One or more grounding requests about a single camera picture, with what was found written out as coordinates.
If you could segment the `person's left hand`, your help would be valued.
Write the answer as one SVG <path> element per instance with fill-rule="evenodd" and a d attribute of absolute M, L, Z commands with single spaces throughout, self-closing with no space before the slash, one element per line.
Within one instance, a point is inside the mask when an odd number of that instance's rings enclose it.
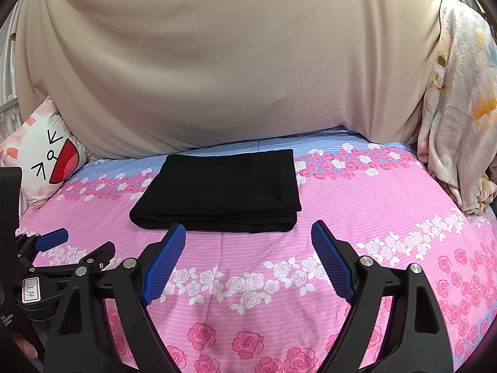
<path fill-rule="evenodd" d="M 36 360 L 38 358 L 38 352 L 35 346 L 28 342 L 22 335 L 12 334 L 12 338 L 29 360 Z"/>

